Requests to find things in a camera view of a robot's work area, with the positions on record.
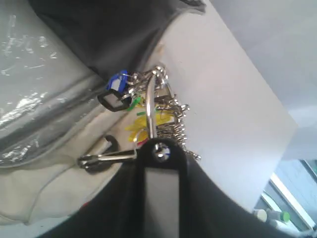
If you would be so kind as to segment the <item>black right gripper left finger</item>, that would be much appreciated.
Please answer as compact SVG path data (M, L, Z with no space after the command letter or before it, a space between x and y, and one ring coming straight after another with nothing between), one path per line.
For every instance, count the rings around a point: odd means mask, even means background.
M43 238L144 238L143 146L133 163L125 162L114 178L87 205L65 222L45 232Z

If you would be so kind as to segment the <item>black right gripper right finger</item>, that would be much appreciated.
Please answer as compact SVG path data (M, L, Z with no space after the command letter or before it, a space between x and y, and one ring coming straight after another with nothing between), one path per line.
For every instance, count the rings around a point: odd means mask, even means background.
M181 238L287 238L289 235L260 221L230 199L189 156L182 156L186 214Z

